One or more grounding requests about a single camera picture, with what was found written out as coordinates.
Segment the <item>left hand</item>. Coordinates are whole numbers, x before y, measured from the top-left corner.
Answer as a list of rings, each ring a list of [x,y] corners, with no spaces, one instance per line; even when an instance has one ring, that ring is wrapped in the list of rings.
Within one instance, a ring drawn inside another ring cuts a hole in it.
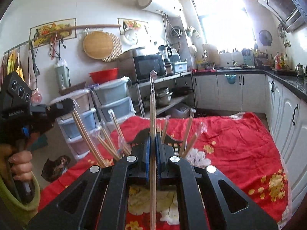
[[[10,170],[14,180],[30,182],[33,179],[31,160],[32,154],[27,150],[15,153],[8,159],[12,164]]]

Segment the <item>green sleeve forearm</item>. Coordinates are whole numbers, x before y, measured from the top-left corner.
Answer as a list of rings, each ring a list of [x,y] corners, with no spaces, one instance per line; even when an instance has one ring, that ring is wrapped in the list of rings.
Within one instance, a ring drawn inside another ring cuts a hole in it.
[[[30,175],[31,190],[34,192],[34,197],[29,203],[23,203],[15,197],[7,186],[8,172],[1,172],[1,200],[4,203],[5,211],[12,215],[14,223],[17,223],[22,229],[25,229],[30,220],[37,214],[41,199],[39,183],[33,172],[30,172]]]

